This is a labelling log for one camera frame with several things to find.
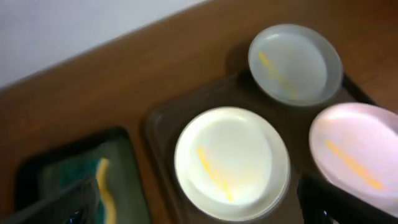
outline brown table surface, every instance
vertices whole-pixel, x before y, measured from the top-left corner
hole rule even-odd
[[[209,1],[0,92],[0,218],[12,213],[25,158],[121,125],[136,147],[154,223],[171,223],[139,123],[160,102],[240,71],[256,34],[279,23],[319,31],[347,74],[398,111],[398,1]]]

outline dark brown tray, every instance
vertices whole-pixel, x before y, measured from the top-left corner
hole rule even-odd
[[[345,76],[343,88],[322,105],[303,108],[283,105],[267,96],[256,85],[250,71],[245,70],[156,108],[143,123],[143,135],[168,207],[177,223],[222,223],[199,211],[184,195],[175,178],[174,150],[177,139],[195,116],[219,106],[236,106],[253,111],[270,122],[287,146],[292,176],[282,203],[269,216],[254,223],[303,223],[296,195],[300,173],[320,175],[309,150],[310,125],[326,107],[352,101],[373,104]]]

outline white wall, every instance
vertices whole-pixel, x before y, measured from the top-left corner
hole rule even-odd
[[[0,87],[204,0],[0,0]]]

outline white surface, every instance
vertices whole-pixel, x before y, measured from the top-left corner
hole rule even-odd
[[[371,105],[344,103],[326,109],[314,120],[311,152],[332,184],[398,217],[397,131],[396,114]],[[345,156],[330,149],[327,141]]]
[[[262,52],[269,66],[259,57]],[[249,66],[270,96],[293,105],[327,100],[340,86],[343,67],[333,46],[314,30],[292,24],[267,28],[253,40]]]
[[[216,108],[192,120],[178,140],[175,169],[194,205],[228,221],[267,213],[283,198],[290,178],[289,156],[276,130],[240,108]]]
[[[205,0],[0,0],[0,87]]]

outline yellow object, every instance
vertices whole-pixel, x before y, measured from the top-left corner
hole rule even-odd
[[[203,150],[202,147],[199,147],[197,150],[197,153],[199,155],[199,159],[201,160],[201,163],[203,164],[206,172],[210,176],[210,178],[215,182],[215,184],[225,192],[227,199],[232,202],[232,193],[231,190],[229,189],[229,185],[226,181],[220,180],[219,175],[211,168],[210,164],[206,160],[205,156],[205,151]]]
[[[361,178],[363,178],[370,186],[378,190],[386,189],[385,186],[378,182],[372,175],[369,173],[368,170],[360,163],[355,161],[352,157],[347,155],[345,152],[339,150],[337,146],[335,146],[331,141],[326,141],[326,146],[334,152],[337,157],[339,157],[344,163],[355,173],[358,174]]]
[[[290,95],[290,97],[293,97],[293,88],[292,85],[284,79],[281,75],[279,75],[278,70],[275,68],[275,66],[272,64],[270,60],[268,60],[267,56],[259,51],[259,58],[260,61],[262,62],[263,66],[265,66],[271,75],[271,78],[273,79],[278,79],[279,84],[286,90],[286,92]]]
[[[116,224],[116,206],[112,195],[106,188],[106,171],[109,167],[109,160],[101,159],[98,164],[96,179],[98,182],[99,195],[105,207],[105,224]]]

